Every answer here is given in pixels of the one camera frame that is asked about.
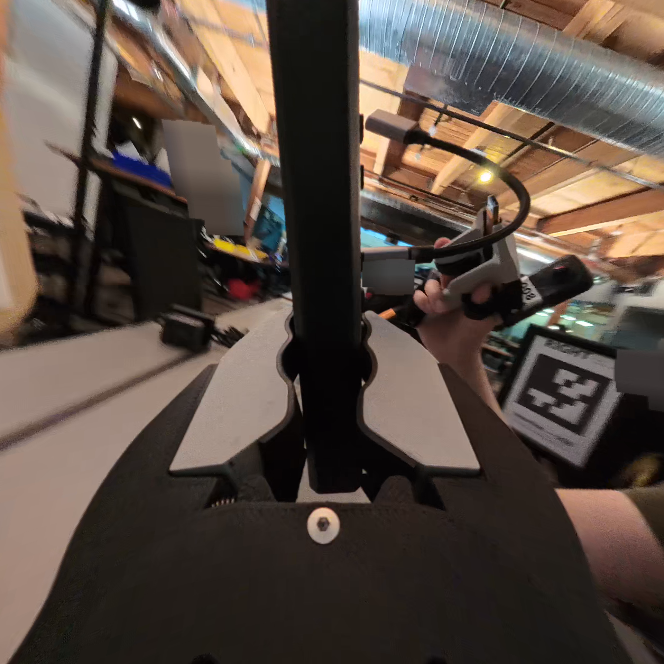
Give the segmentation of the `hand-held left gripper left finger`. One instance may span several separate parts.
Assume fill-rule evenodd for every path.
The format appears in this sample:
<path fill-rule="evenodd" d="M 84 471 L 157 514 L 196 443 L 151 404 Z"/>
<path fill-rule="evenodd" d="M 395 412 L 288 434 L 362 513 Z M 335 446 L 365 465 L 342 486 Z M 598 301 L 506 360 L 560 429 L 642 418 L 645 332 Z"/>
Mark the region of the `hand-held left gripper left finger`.
<path fill-rule="evenodd" d="M 221 358 L 170 463 L 173 476 L 222 477 L 233 491 L 262 476 L 273 494 L 298 492 L 303 417 L 291 318 L 274 313 Z"/>

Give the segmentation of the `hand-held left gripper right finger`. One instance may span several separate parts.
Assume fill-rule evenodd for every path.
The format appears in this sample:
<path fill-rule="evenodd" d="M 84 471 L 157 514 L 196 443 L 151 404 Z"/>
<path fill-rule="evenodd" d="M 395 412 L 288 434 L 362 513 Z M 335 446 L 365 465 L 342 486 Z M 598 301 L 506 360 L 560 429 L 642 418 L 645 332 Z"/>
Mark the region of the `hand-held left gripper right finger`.
<path fill-rule="evenodd" d="M 361 389 L 361 431 L 417 476 L 476 477 L 480 464 L 435 358 L 369 311 L 371 371 Z"/>

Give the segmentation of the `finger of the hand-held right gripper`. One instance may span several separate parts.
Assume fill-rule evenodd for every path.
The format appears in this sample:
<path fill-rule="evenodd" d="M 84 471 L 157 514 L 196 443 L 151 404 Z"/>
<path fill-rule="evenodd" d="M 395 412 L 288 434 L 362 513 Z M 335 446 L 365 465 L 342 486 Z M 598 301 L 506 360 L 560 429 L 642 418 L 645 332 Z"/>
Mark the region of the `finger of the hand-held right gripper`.
<path fill-rule="evenodd" d="M 448 248 L 464 242 L 488 237 L 494 230 L 502 230 L 497 212 L 480 210 L 469 230 L 450 241 Z M 515 241 L 510 234 L 493 245 L 478 250 L 465 250 L 447 257 L 449 285 L 505 285 L 520 278 Z"/>

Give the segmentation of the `black usb cable grey plug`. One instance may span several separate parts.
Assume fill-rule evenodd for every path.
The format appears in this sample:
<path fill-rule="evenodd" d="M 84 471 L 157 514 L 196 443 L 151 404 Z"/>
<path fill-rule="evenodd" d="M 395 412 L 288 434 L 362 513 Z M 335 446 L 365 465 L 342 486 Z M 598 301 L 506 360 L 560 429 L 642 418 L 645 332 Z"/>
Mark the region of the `black usb cable grey plug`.
<path fill-rule="evenodd" d="M 505 228 L 496 230 L 491 234 L 479 237 L 478 239 L 466 240 L 461 243 L 452 242 L 441 248 L 435 248 L 432 245 L 404 248 L 398 246 L 390 250 L 387 248 L 379 248 L 376 256 L 396 256 L 399 251 L 405 250 L 408 260 L 413 260 L 416 263 L 426 263 L 437 259 L 457 256 L 463 253 L 477 252 L 484 249 L 486 246 L 492 246 L 500 240 L 508 238 L 521 228 L 526 221 L 531 208 L 531 197 L 528 194 L 527 189 L 518 178 L 513 176 L 502 166 L 484 157 L 483 153 L 480 151 L 476 149 L 466 149 L 459 145 L 431 137 L 422 131 L 415 121 L 407 120 L 402 116 L 384 110 L 377 110 L 372 113 L 365 121 L 365 129 L 371 133 L 378 134 L 379 136 L 395 140 L 403 145 L 429 145 L 433 148 L 461 157 L 485 170 L 489 170 L 494 174 L 495 178 L 498 178 L 510 188 L 519 202 L 519 210 L 512 222 L 510 222 Z"/>

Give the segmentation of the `black usb hub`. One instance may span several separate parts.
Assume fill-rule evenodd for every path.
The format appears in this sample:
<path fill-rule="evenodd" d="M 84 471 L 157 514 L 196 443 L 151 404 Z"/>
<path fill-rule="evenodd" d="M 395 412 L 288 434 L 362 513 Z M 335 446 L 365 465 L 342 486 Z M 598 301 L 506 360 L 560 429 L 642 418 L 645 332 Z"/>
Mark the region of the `black usb hub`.
<path fill-rule="evenodd" d="M 359 2 L 267 1 L 312 489 L 361 483 Z"/>

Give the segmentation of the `person's right forearm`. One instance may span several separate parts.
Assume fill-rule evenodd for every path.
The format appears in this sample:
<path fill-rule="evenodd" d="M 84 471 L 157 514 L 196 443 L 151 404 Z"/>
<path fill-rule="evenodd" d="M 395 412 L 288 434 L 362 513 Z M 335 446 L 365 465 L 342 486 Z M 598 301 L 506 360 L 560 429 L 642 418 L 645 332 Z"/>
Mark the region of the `person's right forearm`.
<path fill-rule="evenodd" d="M 600 591 L 636 608 L 663 608 L 663 544 L 624 491 L 556 489 Z"/>

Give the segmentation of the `person's right hand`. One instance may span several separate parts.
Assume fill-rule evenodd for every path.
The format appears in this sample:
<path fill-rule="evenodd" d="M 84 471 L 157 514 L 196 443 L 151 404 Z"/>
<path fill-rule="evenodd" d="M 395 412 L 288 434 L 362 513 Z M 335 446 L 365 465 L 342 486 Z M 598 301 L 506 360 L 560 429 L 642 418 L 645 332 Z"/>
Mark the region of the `person's right hand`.
<path fill-rule="evenodd" d="M 413 303 L 424 318 L 416 327 L 421 342 L 440 364 L 460 371 L 471 366 L 483 367 L 482 345 L 499 323 L 497 316 L 484 320 L 470 319 L 464 311 L 444 302 L 450 278 L 430 276 L 423 290 L 414 293 Z"/>

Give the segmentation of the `black power adapter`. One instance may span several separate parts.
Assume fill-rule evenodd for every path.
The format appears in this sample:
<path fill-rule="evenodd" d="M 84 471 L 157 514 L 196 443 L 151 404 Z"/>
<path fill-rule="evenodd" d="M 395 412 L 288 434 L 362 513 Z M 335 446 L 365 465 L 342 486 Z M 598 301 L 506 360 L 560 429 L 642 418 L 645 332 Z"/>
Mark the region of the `black power adapter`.
<path fill-rule="evenodd" d="M 213 316 L 179 304 L 170 305 L 158 321 L 162 344 L 195 354 L 207 352 L 216 333 Z"/>

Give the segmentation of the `black white marker sign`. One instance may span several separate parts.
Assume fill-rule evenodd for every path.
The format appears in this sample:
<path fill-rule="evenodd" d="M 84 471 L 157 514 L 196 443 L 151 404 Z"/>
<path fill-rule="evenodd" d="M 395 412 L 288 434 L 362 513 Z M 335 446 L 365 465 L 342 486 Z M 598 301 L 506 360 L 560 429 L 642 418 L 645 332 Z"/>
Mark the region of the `black white marker sign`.
<path fill-rule="evenodd" d="M 617 351 L 530 325 L 499 394 L 513 431 L 538 451 L 586 467 L 621 399 Z"/>

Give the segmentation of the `yellow box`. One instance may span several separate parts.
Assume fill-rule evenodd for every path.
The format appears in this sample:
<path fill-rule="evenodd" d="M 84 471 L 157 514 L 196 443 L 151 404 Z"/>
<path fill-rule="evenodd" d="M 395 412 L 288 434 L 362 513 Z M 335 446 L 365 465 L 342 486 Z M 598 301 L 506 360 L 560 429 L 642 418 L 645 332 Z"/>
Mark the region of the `yellow box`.
<path fill-rule="evenodd" d="M 267 253 L 260 250 L 254 250 L 244 245 L 230 242 L 221 238 L 213 238 L 212 248 L 218 253 L 241 260 L 251 264 L 264 264 L 269 262 L 270 257 Z"/>

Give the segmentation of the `black storage rack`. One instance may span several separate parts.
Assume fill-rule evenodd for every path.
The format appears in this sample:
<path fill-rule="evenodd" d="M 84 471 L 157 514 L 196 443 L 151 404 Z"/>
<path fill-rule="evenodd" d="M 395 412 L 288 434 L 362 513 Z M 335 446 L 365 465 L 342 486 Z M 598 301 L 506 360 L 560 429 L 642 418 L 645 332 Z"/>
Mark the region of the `black storage rack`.
<path fill-rule="evenodd" d="M 59 188 L 71 193 L 69 214 L 47 210 L 24 196 L 23 211 L 29 230 L 30 250 L 37 272 L 37 304 L 32 317 L 43 322 L 49 335 L 71 335 L 79 327 L 74 319 L 114 326 L 96 310 L 100 271 L 105 255 L 117 252 L 119 268 L 130 280 L 133 319 L 156 320 L 172 304 L 201 306 L 201 275 L 194 220 L 149 202 L 143 186 L 112 160 L 101 144 L 102 81 L 106 78 L 105 42 L 112 14 L 111 1 L 92 1 L 94 30 L 86 65 L 85 110 L 77 126 L 77 151 L 54 139 L 45 141 L 56 161 L 47 175 L 54 179 L 64 167 L 76 170 L 75 183 Z"/>

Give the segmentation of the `olive shirt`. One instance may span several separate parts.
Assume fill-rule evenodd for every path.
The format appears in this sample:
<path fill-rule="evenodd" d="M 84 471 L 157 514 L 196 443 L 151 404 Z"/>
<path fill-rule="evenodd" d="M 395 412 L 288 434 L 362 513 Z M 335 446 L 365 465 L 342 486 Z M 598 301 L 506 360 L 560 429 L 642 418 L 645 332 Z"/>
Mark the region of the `olive shirt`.
<path fill-rule="evenodd" d="M 623 493 L 635 504 L 663 546 L 663 481 L 647 487 L 631 487 Z"/>

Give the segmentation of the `blue storage bin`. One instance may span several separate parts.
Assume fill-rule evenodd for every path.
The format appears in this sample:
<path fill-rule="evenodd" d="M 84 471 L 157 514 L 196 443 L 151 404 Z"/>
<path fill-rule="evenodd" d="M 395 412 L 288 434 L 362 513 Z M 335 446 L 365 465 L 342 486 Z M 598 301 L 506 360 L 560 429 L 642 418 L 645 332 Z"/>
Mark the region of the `blue storage bin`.
<path fill-rule="evenodd" d="M 112 165 L 125 173 L 147 179 L 153 184 L 173 188 L 170 174 L 167 171 L 162 170 L 155 164 L 146 163 L 137 157 L 127 156 L 119 151 L 112 151 Z"/>

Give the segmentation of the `silver ventilation duct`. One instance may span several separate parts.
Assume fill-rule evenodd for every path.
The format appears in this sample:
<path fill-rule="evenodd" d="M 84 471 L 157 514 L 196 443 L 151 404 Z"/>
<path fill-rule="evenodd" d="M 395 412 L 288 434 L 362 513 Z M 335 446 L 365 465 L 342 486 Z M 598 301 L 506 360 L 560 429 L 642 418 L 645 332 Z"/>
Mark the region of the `silver ventilation duct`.
<path fill-rule="evenodd" d="M 431 98 L 496 101 L 663 157 L 663 71 L 482 1 L 361 1 L 361 48 L 414 68 Z"/>

